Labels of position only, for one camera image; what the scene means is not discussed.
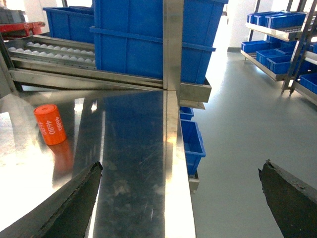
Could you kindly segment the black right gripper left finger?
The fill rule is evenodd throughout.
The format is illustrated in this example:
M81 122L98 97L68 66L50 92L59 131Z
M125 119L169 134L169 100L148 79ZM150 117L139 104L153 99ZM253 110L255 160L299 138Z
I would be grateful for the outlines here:
M92 214L103 167L95 162L1 231L2 238L83 238Z

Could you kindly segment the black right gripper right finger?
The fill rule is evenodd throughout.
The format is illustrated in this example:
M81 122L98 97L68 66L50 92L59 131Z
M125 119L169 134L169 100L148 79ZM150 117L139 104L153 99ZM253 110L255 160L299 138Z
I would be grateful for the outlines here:
M317 236L317 190L266 160L259 178L267 205L285 238Z

